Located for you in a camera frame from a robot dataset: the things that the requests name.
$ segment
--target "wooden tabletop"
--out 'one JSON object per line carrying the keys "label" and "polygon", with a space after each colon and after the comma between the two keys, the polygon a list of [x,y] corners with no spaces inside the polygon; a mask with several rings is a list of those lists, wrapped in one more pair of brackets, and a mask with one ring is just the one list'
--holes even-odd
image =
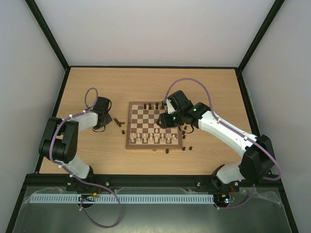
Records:
{"label": "wooden tabletop", "polygon": [[[110,115],[125,121],[121,128],[112,121],[103,133],[87,129],[79,133],[77,154],[92,166],[96,174],[138,175],[208,175],[219,165],[241,160],[225,143],[195,129],[183,140],[185,151],[125,149],[128,106],[130,101],[161,101],[167,89],[177,79],[191,77],[209,90],[215,112],[233,125],[250,131],[237,77],[233,69],[162,69],[162,68],[71,68],[60,103],[58,117],[82,111],[85,92],[90,87],[99,96],[112,101]],[[182,90],[193,104],[208,105],[203,88],[191,81],[177,83],[171,93]],[[90,92],[91,104],[95,94]],[[40,173],[65,173],[44,158]]]}

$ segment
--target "purple cable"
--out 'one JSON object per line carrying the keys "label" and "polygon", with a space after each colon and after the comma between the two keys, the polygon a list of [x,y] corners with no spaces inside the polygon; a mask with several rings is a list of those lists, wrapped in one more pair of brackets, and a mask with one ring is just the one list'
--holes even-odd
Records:
{"label": "purple cable", "polygon": [[230,210],[230,209],[235,209],[235,208],[239,208],[241,206],[244,206],[246,203],[249,202],[249,200],[251,200],[252,196],[254,195],[255,193],[255,184],[253,184],[253,189],[252,189],[252,192],[251,194],[249,195],[249,197],[244,201],[242,202],[241,204],[239,205],[236,205],[236,206],[231,206],[231,207],[218,207],[217,204],[215,203],[214,206],[216,206],[217,208],[219,208],[220,210]]}
{"label": "purple cable", "polygon": [[[169,87],[168,91],[166,92],[166,95],[165,95],[165,98],[164,100],[167,99],[168,95],[169,95],[169,92],[171,90],[171,88],[179,81],[183,81],[183,80],[190,80],[190,81],[194,81],[196,83],[198,83],[199,85],[201,85],[203,87],[203,89],[205,90],[206,94],[207,94],[207,97],[208,97],[208,102],[209,102],[209,107],[210,107],[210,110],[212,112],[212,115],[215,119],[219,119],[219,123],[222,124],[223,126],[225,126],[226,128],[230,129],[231,131],[235,132],[237,135],[241,136],[241,137],[245,137],[244,134],[240,133],[239,131],[235,130],[234,128],[232,128],[231,126],[225,124],[224,122],[221,121],[221,118],[219,118],[218,116],[216,116],[215,112],[214,112],[214,109],[213,109],[213,105],[212,105],[212,101],[211,101],[211,98],[210,98],[210,95],[209,95],[209,92],[207,90],[207,88],[199,81],[197,81],[196,79],[192,79],[192,78],[182,78],[182,79],[178,79],[176,80],[175,82],[172,83],[172,85]],[[263,177],[264,179],[266,180],[270,180],[270,181],[277,181],[278,179],[281,178],[281,175],[282,175],[282,169],[281,167],[279,166],[279,164],[276,162],[276,160],[272,157],[272,155],[267,151],[265,150],[265,148],[263,148],[261,145],[259,145],[257,142],[253,141],[252,139],[250,139],[249,137],[247,137],[246,139],[247,141],[251,142],[252,144],[254,144],[255,146],[257,146],[259,149],[261,149],[268,157],[269,159],[271,159],[271,161],[275,164],[275,166],[277,167],[278,169],[278,176],[275,177],[275,178],[271,178],[271,177]]]}
{"label": "purple cable", "polygon": [[[93,104],[89,107],[89,106],[87,105],[87,103],[86,103],[86,97],[87,97],[88,93],[90,92],[90,90],[95,90],[95,92],[96,92],[96,98],[95,98],[95,101],[93,102]],[[81,112],[81,113],[78,113],[78,114],[75,114],[75,115],[72,115],[72,116],[70,116],[70,117],[67,117],[67,118],[63,119],[62,122],[57,126],[57,128],[56,128],[56,130],[55,130],[55,133],[54,133],[54,135],[53,135],[53,137],[52,137],[52,140],[51,140],[50,151],[49,151],[50,161],[51,161],[52,163],[55,163],[55,164],[58,164],[58,165],[61,165],[61,166],[62,166],[61,163],[59,163],[59,162],[53,160],[52,150],[53,150],[53,146],[54,146],[54,143],[55,143],[57,134],[58,134],[59,130],[62,128],[63,124],[64,124],[66,121],[72,119],[73,117],[79,117],[79,116],[82,116],[82,115],[88,113],[89,111],[91,111],[91,110],[94,108],[94,105],[95,105],[95,103],[97,102],[97,99],[98,99],[98,91],[97,91],[97,89],[96,89],[95,87],[91,87],[89,90],[86,91],[86,95],[85,95],[85,97],[84,97],[84,102],[85,102],[85,106],[87,107],[87,109],[84,110],[84,111]],[[111,189],[109,189],[109,188],[107,188],[107,187],[105,187],[105,186],[96,184],[96,183],[85,182],[85,181],[81,180],[79,177],[77,177],[76,175],[72,174],[72,172],[69,171],[66,167],[62,166],[62,168],[63,168],[66,172],[68,172],[72,177],[74,177],[75,179],[77,179],[78,181],[80,181],[81,183],[84,183],[84,184],[86,184],[86,185],[91,185],[91,186],[100,187],[100,188],[102,188],[102,189],[107,190],[108,192],[110,192],[112,195],[114,195],[114,196],[116,197],[117,202],[118,202],[118,204],[119,204],[119,210],[120,210],[120,212],[119,212],[119,217],[118,217],[118,219],[116,220],[116,222],[115,222],[114,224],[110,225],[110,226],[104,226],[104,225],[101,225],[101,224],[95,222],[95,221],[86,213],[86,211],[82,208],[82,203],[83,203],[83,201],[84,201],[85,199],[83,199],[83,200],[81,201],[80,207],[82,208],[81,210],[83,211],[83,213],[87,216],[88,220],[89,220],[91,223],[93,223],[94,225],[98,226],[98,227],[101,227],[101,228],[112,228],[112,227],[118,225],[119,222],[121,221],[121,217],[122,217],[122,206],[121,206],[121,203],[120,203],[120,200],[119,200],[118,196],[117,196]]]}

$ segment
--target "purple hose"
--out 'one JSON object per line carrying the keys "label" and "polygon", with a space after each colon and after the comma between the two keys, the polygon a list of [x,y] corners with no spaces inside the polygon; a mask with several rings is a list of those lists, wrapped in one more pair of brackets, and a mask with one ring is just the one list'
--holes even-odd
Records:
{"label": "purple hose", "polygon": [[[183,80],[190,80],[190,81],[194,81],[198,84],[200,84],[201,87],[204,88],[206,94],[207,94],[207,97],[208,97],[208,102],[209,102],[209,107],[210,107],[210,110],[212,112],[212,115],[215,119],[219,119],[219,123],[221,123],[223,126],[225,126],[226,128],[230,129],[231,131],[235,132],[237,135],[241,136],[241,137],[245,137],[244,134],[240,133],[239,131],[235,130],[234,128],[232,128],[231,126],[225,124],[224,122],[221,121],[221,118],[219,118],[218,116],[216,116],[215,112],[214,112],[214,109],[213,109],[213,105],[212,105],[212,101],[211,101],[211,98],[210,98],[210,95],[209,95],[209,92],[207,90],[207,88],[199,81],[197,81],[196,79],[192,79],[192,78],[182,78],[182,79],[178,79],[176,80],[175,82],[172,83],[172,85],[169,87],[168,91],[166,92],[166,95],[165,95],[165,98],[164,100],[167,99],[168,95],[169,95],[169,92],[171,90],[171,88],[177,83],[177,82],[180,82],[180,81],[183,81]],[[253,141],[252,139],[250,139],[249,137],[247,137],[247,141],[251,142],[252,144],[254,144],[255,146],[257,146],[259,149],[261,149],[268,157],[269,159],[271,159],[271,161],[275,164],[275,166],[277,167],[278,169],[278,176],[275,177],[275,178],[271,178],[271,177],[263,177],[264,179],[266,180],[270,180],[270,181],[277,181],[278,179],[281,178],[281,175],[282,175],[282,169],[281,167],[279,166],[279,164],[276,162],[276,160],[272,157],[272,155],[267,151],[265,150],[265,148],[263,148],[261,145],[259,145],[257,142]]]}
{"label": "purple hose", "polygon": [[236,206],[231,206],[231,207],[218,207],[217,204],[215,203],[214,206],[216,206],[217,208],[219,208],[220,210],[230,210],[230,209],[235,209],[235,208],[239,208],[241,206],[244,206],[246,203],[249,202],[249,200],[251,200],[252,196],[254,195],[255,193],[255,184],[253,184],[253,189],[252,189],[252,192],[251,194],[249,195],[249,197],[244,201],[242,202],[241,204],[239,205],[236,205]]}
{"label": "purple hose", "polygon": [[[88,93],[90,92],[90,90],[95,90],[95,92],[96,92],[96,98],[95,98],[95,101],[93,102],[93,104],[89,107],[89,106],[87,105],[87,103],[86,103],[86,97],[87,97]],[[52,150],[53,150],[53,146],[54,146],[54,143],[55,143],[57,134],[58,134],[59,130],[62,128],[63,124],[64,124],[66,121],[68,121],[68,120],[70,120],[71,118],[73,118],[73,117],[79,117],[79,116],[82,116],[82,115],[88,113],[89,111],[91,111],[91,110],[94,108],[94,105],[95,105],[95,103],[97,102],[97,99],[98,99],[98,91],[97,91],[97,89],[96,89],[95,87],[91,87],[89,90],[86,91],[86,95],[85,95],[85,97],[84,97],[84,102],[85,102],[85,106],[87,107],[87,109],[84,110],[84,111],[81,112],[81,113],[78,113],[78,114],[75,114],[75,115],[72,115],[72,116],[69,116],[69,117],[63,119],[62,122],[57,126],[57,128],[56,128],[56,130],[55,130],[55,133],[54,133],[54,135],[53,135],[53,137],[52,137],[52,140],[51,140],[50,151],[49,151],[49,157],[50,157],[50,161],[51,161],[52,163],[55,163],[55,164],[58,164],[58,165],[62,165],[61,163],[59,163],[59,162],[53,160]],[[85,182],[85,181],[81,180],[79,177],[77,177],[76,175],[72,174],[72,172],[69,171],[65,166],[62,166],[62,168],[63,168],[66,172],[68,172],[70,175],[72,175],[75,179],[77,179],[78,181],[80,181],[81,183],[84,183],[84,184],[87,184],[87,185],[91,185],[91,186],[100,187],[100,188],[102,188],[102,189],[107,190],[108,192],[110,192],[112,195],[114,195],[114,196],[116,197],[117,202],[118,202],[118,204],[119,204],[119,210],[120,210],[120,212],[119,212],[119,217],[118,217],[118,219],[116,220],[116,222],[115,222],[114,224],[110,225],[110,226],[104,226],[104,225],[101,225],[101,224],[95,222],[95,221],[86,213],[86,211],[82,208],[82,203],[83,203],[83,201],[84,201],[85,199],[83,199],[83,200],[81,201],[80,207],[82,208],[83,213],[87,216],[88,220],[89,220],[90,222],[92,222],[94,225],[98,226],[98,227],[101,227],[101,228],[112,228],[112,227],[118,225],[119,222],[121,221],[121,217],[122,217],[122,206],[121,206],[121,203],[120,203],[120,200],[119,200],[118,196],[117,196],[111,189],[109,189],[109,188],[107,188],[107,187],[105,187],[105,186],[96,184],[96,183]]]}

